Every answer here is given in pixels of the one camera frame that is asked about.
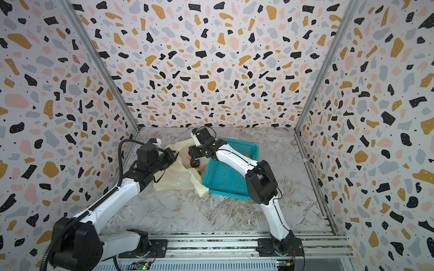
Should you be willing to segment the dark purple fruit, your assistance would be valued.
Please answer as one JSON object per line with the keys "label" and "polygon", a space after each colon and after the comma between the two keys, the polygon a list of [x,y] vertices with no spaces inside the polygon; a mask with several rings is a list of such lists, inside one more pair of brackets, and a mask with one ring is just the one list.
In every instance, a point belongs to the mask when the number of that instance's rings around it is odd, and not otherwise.
{"label": "dark purple fruit", "polygon": [[190,165],[192,168],[200,168],[200,161],[198,159],[192,159]]}

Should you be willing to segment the translucent yellowish plastic bag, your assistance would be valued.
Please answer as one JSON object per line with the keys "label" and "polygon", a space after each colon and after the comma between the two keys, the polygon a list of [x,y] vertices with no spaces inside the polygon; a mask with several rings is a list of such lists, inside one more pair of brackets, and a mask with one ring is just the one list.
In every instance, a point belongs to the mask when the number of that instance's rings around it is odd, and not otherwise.
{"label": "translucent yellowish plastic bag", "polygon": [[156,191],[194,190],[200,197],[204,197],[209,193],[209,188],[203,185],[203,178],[210,159],[199,158],[199,166],[192,167],[188,150],[189,147],[194,145],[194,140],[190,138],[166,146],[166,148],[178,151],[179,154],[174,164],[166,169],[166,171],[155,174],[156,179],[159,180],[158,183],[153,184]]}

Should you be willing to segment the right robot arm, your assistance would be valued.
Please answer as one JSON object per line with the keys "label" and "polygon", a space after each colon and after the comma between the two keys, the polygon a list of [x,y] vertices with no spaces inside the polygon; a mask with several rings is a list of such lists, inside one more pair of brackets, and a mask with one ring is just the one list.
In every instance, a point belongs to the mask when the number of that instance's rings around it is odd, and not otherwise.
{"label": "right robot arm", "polygon": [[194,145],[189,147],[193,159],[211,158],[230,166],[244,175],[251,200],[259,204],[270,226],[275,251],[286,254],[295,240],[279,205],[280,189],[269,163],[255,161],[233,149],[225,140],[212,136],[207,127],[194,128],[191,136]]}

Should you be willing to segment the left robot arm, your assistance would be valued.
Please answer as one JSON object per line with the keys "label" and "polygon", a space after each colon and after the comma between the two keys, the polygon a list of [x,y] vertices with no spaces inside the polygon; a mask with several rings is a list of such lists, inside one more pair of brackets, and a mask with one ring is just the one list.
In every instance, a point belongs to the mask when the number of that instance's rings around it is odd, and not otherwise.
{"label": "left robot arm", "polygon": [[156,257],[157,249],[151,246],[149,234],[143,230],[130,229],[122,233],[104,236],[101,230],[107,222],[138,196],[150,183],[157,183],[158,172],[165,172],[179,155],[170,148],[162,149],[156,140],[140,143],[137,160],[124,172],[119,163],[119,180],[112,189],[84,211],[71,218],[59,219],[53,227],[50,245],[39,269],[48,266],[69,271],[91,271],[101,261],[112,259],[119,268],[117,257],[133,252],[144,257]]}

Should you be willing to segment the teal plastic basket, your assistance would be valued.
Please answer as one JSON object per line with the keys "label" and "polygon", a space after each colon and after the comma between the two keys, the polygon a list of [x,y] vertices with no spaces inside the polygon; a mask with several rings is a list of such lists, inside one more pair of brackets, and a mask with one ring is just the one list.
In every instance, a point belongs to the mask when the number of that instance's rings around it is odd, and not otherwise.
{"label": "teal plastic basket", "polygon": [[[248,155],[252,160],[259,158],[259,146],[255,143],[224,139],[234,150]],[[245,174],[240,174],[226,163],[210,159],[203,183],[209,192],[236,199],[250,200]]]}

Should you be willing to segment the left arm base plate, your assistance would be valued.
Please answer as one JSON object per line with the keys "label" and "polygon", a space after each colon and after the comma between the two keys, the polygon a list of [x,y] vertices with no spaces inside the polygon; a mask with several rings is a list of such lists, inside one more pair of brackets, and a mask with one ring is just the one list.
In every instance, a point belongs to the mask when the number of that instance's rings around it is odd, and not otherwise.
{"label": "left arm base plate", "polygon": [[148,244],[139,244],[133,251],[124,252],[118,255],[121,259],[159,259],[166,256],[168,246],[167,239],[151,239]]}

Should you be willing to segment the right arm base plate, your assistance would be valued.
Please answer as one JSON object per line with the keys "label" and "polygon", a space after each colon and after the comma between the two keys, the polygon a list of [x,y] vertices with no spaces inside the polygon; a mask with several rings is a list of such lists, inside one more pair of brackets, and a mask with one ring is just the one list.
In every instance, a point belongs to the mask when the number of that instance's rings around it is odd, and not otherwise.
{"label": "right arm base plate", "polygon": [[293,257],[304,256],[304,248],[299,238],[290,238],[288,241],[277,241],[273,238],[260,238],[257,240],[256,251],[260,257]]}

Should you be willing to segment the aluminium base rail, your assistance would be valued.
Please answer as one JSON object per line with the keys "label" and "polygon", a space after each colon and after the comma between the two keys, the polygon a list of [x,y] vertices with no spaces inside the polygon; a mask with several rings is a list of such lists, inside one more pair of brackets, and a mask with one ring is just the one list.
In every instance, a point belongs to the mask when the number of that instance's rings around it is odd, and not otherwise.
{"label": "aluminium base rail", "polygon": [[330,232],[297,232],[287,255],[266,232],[154,233],[144,256],[126,252],[96,271],[356,271],[348,241]]}

